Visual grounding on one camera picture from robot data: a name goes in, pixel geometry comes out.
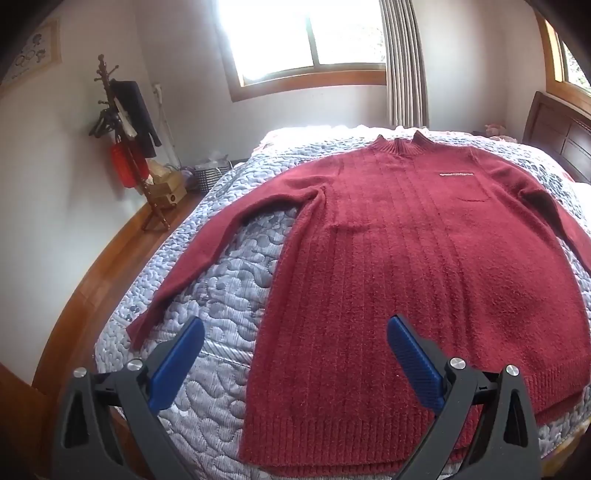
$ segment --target pillow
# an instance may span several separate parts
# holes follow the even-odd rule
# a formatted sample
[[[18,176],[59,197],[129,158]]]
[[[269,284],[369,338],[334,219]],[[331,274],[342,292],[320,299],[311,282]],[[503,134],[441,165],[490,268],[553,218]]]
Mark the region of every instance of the pillow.
[[[574,190],[574,194],[579,199],[583,215],[589,223],[591,223],[591,185],[588,183],[571,183],[570,186]]]

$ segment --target sweater collar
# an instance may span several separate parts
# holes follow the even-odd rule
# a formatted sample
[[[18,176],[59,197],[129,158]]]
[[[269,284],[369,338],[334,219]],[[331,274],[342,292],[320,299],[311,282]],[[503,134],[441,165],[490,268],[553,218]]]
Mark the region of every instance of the sweater collar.
[[[386,140],[382,135],[378,135],[369,147],[382,152],[393,153],[395,155],[412,156],[434,150],[437,148],[437,144],[434,141],[429,140],[417,130],[412,141],[406,138]]]

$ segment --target window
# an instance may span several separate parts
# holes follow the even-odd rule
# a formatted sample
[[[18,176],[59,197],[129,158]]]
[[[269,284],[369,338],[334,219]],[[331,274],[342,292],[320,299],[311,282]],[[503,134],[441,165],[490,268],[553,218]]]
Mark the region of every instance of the window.
[[[591,93],[591,85],[583,73],[583,70],[581,70],[579,62],[573,57],[573,54],[564,42],[561,41],[560,43],[564,56],[564,64],[566,65],[566,68],[564,69],[564,81],[572,83],[573,85],[581,87]]]
[[[591,113],[591,85],[579,63],[552,26],[538,15],[546,64],[546,90]]]
[[[379,0],[213,0],[233,101],[329,85],[385,85]]]

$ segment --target quilted bedspread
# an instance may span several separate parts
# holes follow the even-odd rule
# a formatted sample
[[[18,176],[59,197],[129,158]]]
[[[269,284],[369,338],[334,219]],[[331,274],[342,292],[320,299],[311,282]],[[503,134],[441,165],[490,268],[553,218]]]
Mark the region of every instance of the quilted bedspread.
[[[129,350],[125,328],[141,312],[195,233],[213,215],[257,185],[303,162],[364,147],[378,134],[411,138],[415,129],[305,127],[271,132],[250,160],[225,174],[196,210],[165,241],[129,288],[95,346],[99,372],[122,368],[134,357],[146,358],[159,342],[171,339],[193,316],[206,326],[206,341],[174,404],[160,420],[181,454],[201,479],[258,480],[270,475],[238,461],[245,414],[246,383],[256,333],[269,295],[281,247],[296,210],[266,213],[240,228],[218,262],[179,295],[165,321],[152,332],[141,352]],[[533,147],[491,141],[453,132],[422,130],[436,142],[472,145],[528,170],[589,233],[562,168]],[[591,319],[591,278],[561,241],[577,278]],[[539,431],[542,455],[548,455],[591,416],[587,387],[577,407]],[[454,465],[444,473],[453,473]],[[389,478],[387,475],[374,478]]]

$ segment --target red bag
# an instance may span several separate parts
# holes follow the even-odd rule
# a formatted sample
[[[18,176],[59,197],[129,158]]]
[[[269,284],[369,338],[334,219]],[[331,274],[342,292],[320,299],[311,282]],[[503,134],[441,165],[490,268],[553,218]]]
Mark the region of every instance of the red bag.
[[[145,157],[142,155],[138,144],[135,141],[129,141],[129,146],[131,148],[131,153],[133,155],[135,164],[138,166],[139,175],[143,180],[147,179],[150,175],[150,170],[148,169],[148,163],[146,162]],[[111,147],[111,160],[123,186],[128,189],[132,189],[137,186],[132,167],[129,164],[128,150],[123,145],[123,143],[117,142]]]

